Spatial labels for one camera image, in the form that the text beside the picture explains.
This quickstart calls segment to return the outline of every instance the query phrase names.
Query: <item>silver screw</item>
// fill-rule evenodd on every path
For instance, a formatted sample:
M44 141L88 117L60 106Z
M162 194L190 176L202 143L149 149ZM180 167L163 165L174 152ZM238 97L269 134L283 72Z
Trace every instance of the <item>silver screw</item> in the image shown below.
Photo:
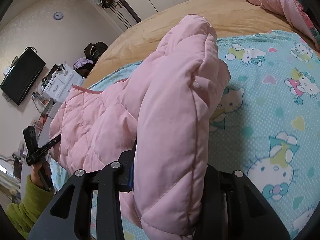
M75 174L76 174L77 177L81 177L84 174L84 171L83 170L77 170L75 172Z
M116 168L119 168L121 166L121 163L120 162L113 162L111 163L111 167L116 169Z
M235 171L235 176L236 177L242 177L243 176L243 172L242 171Z

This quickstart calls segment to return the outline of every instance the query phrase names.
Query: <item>jacket sleeve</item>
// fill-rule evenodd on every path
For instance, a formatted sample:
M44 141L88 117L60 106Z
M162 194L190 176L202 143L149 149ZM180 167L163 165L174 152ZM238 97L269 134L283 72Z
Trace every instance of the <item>jacket sleeve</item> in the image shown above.
M31 228L52 200L54 190L45 191L31 181L31 175L27 177L25 196L21 204L9 204L7 216L14 227L24 238L28 237Z

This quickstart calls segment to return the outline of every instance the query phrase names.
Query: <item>purple heart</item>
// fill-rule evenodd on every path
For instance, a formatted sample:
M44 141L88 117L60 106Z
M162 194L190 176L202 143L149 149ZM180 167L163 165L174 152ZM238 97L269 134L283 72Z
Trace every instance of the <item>purple heart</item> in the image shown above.
M266 76L263 81L263 84L271 84L271 85L276 85L277 84L277 80L274 76L268 75Z

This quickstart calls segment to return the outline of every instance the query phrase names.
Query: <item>person's arm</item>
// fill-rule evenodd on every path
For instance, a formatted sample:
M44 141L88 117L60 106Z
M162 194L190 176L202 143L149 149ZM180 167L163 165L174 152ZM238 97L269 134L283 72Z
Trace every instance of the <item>person's arm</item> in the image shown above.
M27 177L25 196L21 204L9 204L7 216L14 227L27 239L28 233L37 221L46 206L52 200L54 190L43 190L43 183L40 180L38 171L42 164L33 166L31 175ZM49 163L45 164L46 174L51 176Z

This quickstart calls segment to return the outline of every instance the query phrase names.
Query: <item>yellow heart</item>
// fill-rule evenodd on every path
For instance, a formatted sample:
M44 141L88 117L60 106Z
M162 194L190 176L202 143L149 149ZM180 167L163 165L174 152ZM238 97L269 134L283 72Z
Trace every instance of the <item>yellow heart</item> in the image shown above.
M292 124L293 128L295 128L299 131L304 131L306 129L303 117L301 115L297 116L296 119L293 119L291 124Z
M134 240L134 235L125 231L124 232L124 239L125 240Z

